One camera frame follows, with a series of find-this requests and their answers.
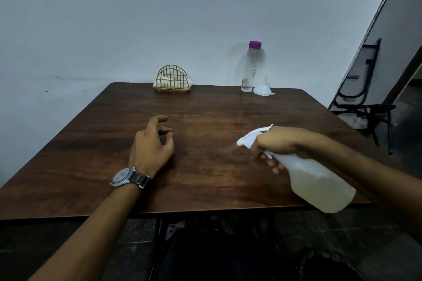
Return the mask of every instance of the floor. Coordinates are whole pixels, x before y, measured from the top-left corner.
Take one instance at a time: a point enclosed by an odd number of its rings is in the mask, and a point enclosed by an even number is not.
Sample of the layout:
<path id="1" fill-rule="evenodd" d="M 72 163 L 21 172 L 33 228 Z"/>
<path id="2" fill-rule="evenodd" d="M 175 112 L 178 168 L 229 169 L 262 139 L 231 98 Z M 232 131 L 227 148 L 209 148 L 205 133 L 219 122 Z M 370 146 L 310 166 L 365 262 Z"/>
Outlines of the floor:
<path id="1" fill-rule="evenodd" d="M 408 87 L 397 105 L 393 157 L 406 172 L 422 178 L 422 87 Z M 377 134 L 385 149 L 385 129 L 380 126 Z M 228 232 L 230 223 L 238 219 L 236 215 L 219 218 L 227 223 L 224 229 Z M 267 218 L 259 218 L 259 222 L 265 232 Z M 0 226 L 2 279 L 27 280 L 79 225 L 81 222 Z M 154 219 L 126 222 L 102 280 L 146 280 L 154 226 Z M 344 209 L 336 214 L 278 212 L 275 240 L 281 270 L 298 250 L 321 247 L 339 252 L 364 280 L 422 280 L 422 246 L 376 207 Z"/>

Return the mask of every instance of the wall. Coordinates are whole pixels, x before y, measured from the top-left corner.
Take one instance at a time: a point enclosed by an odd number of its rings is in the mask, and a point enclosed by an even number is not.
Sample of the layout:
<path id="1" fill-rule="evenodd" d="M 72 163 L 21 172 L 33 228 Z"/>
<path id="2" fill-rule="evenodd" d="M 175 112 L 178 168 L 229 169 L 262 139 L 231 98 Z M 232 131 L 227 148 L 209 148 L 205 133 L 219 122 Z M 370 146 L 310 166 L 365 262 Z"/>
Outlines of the wall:
<path id="1" fill-rule="evenodd" d="M 113 81 L 163 65 L 240 85 L 260 40 L 272 87 L 328 106 L 381 0 L 0 0 L 0 184 Z"/>
<path id="2" fill-rule="evenodd" d="M 365 41 L 366 44 L 375 44 L 378 38 L 382 38 L 366 104 L 384 101 L 422 45 L 421 18 L 421 0 L 387 0 L 385 2 Z M 363 76 L 365 73 L 363 60 L 370 57 L 370 53 L 363 49 L 358 55 L 361 60 L 356 60 L 350 74 Z M 357 81 L 346 80 L 341 92 L 345 95 L 357 94 L 361 89 L 363 79 L 362 77 Z"/>

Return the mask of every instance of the brown table top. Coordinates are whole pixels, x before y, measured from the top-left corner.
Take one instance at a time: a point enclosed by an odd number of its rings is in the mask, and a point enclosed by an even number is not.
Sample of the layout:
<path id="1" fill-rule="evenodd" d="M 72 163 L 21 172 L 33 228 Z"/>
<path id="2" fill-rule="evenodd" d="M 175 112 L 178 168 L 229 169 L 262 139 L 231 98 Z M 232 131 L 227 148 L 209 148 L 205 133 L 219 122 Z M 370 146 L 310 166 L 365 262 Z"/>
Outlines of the brown table top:
<path id="1" fill-rule="evenodd" d="M 305 91 L 273 88 L 260 97 L 240 87 L 198 86 L 156 92 L 151 84 L 112 83 L 0 189 L 0 220 L 88 216 L 127 167 L 135 133 L 168 115 L 175 155 L 135 212 L 167 213 L 307 203 L 288 172 L 272 173 L 236 141 L 270 124 L 323 133 L 384 164 L 392 160 Z M 353 203 L 367 200 L 356 194 Z"/>

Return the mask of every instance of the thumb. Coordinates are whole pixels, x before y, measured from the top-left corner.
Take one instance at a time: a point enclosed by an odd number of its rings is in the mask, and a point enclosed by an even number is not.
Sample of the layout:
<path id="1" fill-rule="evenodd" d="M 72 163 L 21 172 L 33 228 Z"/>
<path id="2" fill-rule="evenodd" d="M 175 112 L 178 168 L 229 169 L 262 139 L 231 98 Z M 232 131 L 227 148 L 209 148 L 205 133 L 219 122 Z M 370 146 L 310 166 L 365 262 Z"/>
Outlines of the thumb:
<path id="1" fill-rule="evenodd" d="M 172 132 L 167 132 L 166 134 L 166 143 L 164 144 L 164 150 L 169 154 L 169 157 L 174 152 L 174 140 Z"/>
<path id="2" fill-rule="evenodd" d="M 258 139 L 259 136 L 256 137 L 254 143 L 251 145 L 251 148 L 249 149 L 251 153 L 251 159 L 258 158 L 260 154 L 264 151 L 264 149 L 260 146 L 259 139 Z"/>

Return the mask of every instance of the black watch strap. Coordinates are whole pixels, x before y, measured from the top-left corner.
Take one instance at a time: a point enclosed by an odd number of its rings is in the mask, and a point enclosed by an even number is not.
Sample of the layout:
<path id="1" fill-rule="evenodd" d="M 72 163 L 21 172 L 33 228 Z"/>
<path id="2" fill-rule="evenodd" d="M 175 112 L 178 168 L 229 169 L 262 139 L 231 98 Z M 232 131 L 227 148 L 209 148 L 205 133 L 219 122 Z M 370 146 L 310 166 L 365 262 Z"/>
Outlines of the black watch strap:
<path id="1" fill-rule="evenodd" d="M 129 180 L 131 183 L 137 184 L 141 189 L 143 189 L 149 185 L 152 179 L 134 170 Z"/>

